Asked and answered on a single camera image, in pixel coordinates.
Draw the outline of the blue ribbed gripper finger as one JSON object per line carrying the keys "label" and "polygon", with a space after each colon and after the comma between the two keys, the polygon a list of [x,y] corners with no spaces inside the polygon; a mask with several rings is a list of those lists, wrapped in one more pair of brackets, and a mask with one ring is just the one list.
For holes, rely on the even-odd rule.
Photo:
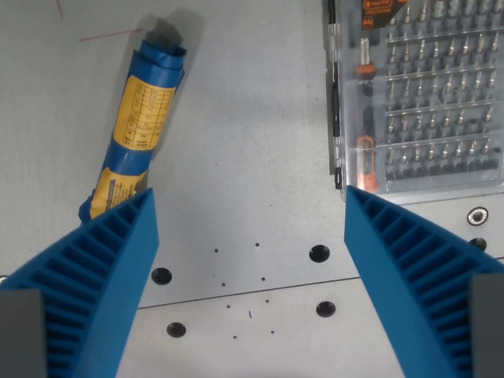
{"label": "blue ribbed gripper finger", "polygon": [[147,189],[80,225],[9,275],[42,296],[50,377],[114,377],[159,247]]}
{"label": "blue ribbed gripper finger", "polygon": [[503,265],[445,228],[349,186],[344,242],[407,377],[474,375],[469,285]]}

